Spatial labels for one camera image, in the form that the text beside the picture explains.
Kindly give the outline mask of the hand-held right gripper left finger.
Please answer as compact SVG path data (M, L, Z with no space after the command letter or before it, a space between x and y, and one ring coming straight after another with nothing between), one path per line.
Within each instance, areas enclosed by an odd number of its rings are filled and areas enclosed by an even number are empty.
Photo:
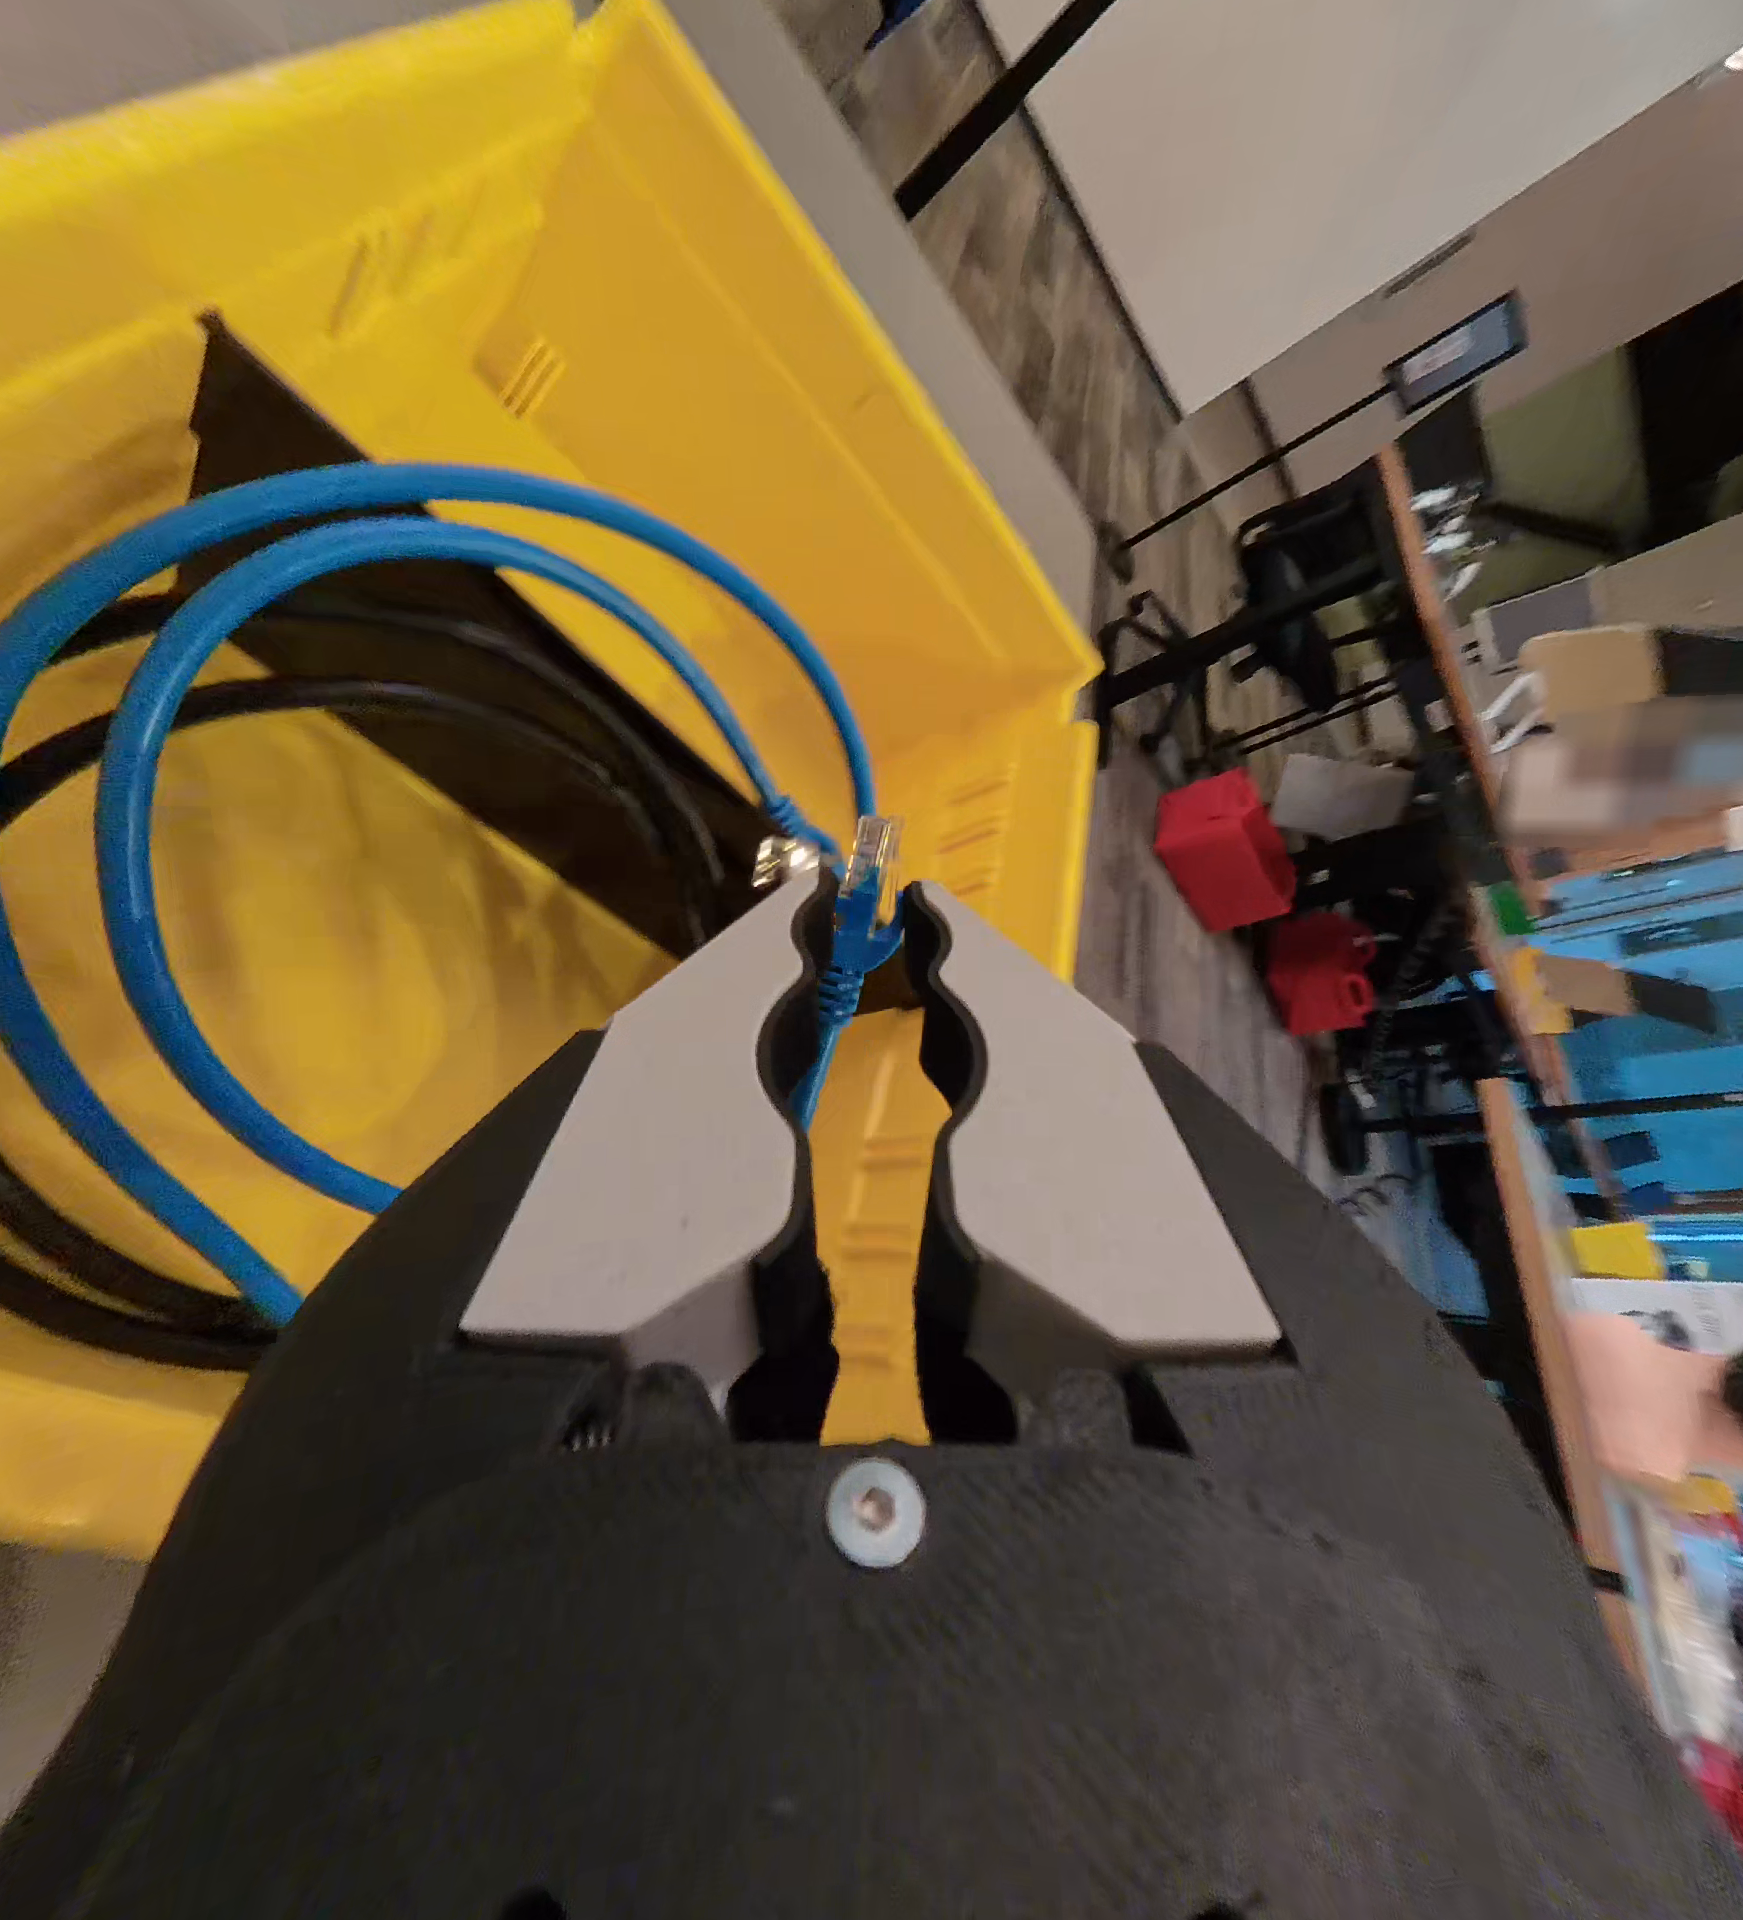
M823 880L787 880L608 1020L462 1314L471 1340L762 1346L753 1263L796 1194L762 1045Z

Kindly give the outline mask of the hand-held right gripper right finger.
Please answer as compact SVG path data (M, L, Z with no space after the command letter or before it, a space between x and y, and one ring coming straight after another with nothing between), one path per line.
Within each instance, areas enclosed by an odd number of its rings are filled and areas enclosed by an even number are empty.
M1110 1016L933 881L904 899L946 1107L916 1274L964 1353L1272 1353L1280 1323Z

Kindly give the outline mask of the yellow divided storage bin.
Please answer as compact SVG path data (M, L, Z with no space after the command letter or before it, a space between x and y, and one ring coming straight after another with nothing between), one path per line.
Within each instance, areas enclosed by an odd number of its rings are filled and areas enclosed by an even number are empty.
M102 540L272 471L522 468L664 517L812 635L902 871L1072 972L1089 647L932 398L661 4L497 4L0 140L0 619ZM818 692L680 565L512 506L702 666L773 786L844 841ZM156 885L205 1034L387 1182L432 1164L682 945L682 881L557 760L319 714L173 742ZM162 1166L315 1285L364 1219L181 1090L99 918L95 769L0 839L15 942L78 1067ZM830 1443L926 1438L909 1267L921 1016L866 1013L814 1157ZM0 1547L148 1558L238 1381L0 1310Z

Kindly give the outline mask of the red container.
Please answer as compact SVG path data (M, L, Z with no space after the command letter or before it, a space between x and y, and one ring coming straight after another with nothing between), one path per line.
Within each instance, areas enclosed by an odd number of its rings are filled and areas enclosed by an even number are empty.
M1378 939L1362 920L1317 910L1267 931L1267 995L1297 1038L1364 1028L1376 1008L1370 971Z
M1245 769L1162 793L1153 852L1209 935L1264 926L1294 907L1297 875L1290 850Z

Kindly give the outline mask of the long wooden desk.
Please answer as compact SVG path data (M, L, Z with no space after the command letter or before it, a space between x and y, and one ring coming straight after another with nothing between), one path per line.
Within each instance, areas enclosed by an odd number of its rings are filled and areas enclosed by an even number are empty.
M1389 551L1418 652L1397 668L1397 689L1433 775L1440 809L1459 867L1467 931L1490 975L1498 1014L1508 1026L1523 1081L1487 1077L1478 1110L1510 1257L1525 1301L1529 1346L1542 1386L1559 1471L1581 1554L1597 1586L1597 1604L1628 1676L1662 1732L1674 1729L1677 1698L1654 1644L1652 1616L1637 1570L1632 1488L1604 1475L1593 1449L1589 1402L1572 1358L1565 1315L1572 1304L1577 1224L1542 1136L1574 1105L1571 1075L1554 1038L1531 1028L1513 959L1523 945L1498 920L1493 884L1508 881L1525 910L1539 891L1520 856L1497 835L1495 768L1478 707L1465 679L1457 626L1443 598L1424 525L1411 505L1411 476L1399 450L1385 444L1371 461L1371 486L1385 509Z

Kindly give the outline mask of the black office chair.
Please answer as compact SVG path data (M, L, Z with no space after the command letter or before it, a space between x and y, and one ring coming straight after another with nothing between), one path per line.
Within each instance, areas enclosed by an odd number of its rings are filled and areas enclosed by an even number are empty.
M1387 603L1395 595L1391 520L1381 486L1357 473L1315 492L1270 506L1242 525L1236 540L1244 598L1202 632L1190 632L1150 588L1135 592L1099 630L1099 679L1091 720L1099 760L1109 757L1112 716L1146 693L1166 689L1159 721L1141 746L1155 753L1185 711L1209 733L1209 677L1232 668L1236 683L1275 677L1297 704L1290 738L1371 706L1389 682L1348 689L1338 655L1387 635L1391 617L1334 635L1326 614L1345 605Z

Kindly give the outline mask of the wall screen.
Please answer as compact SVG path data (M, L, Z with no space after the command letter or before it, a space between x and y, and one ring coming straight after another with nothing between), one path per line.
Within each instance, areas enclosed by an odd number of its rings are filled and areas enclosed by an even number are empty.
M1508 289L1389 361L1384 381L1399 413L1409 418L1459 394L1526 348L1526 307L1520 294Z

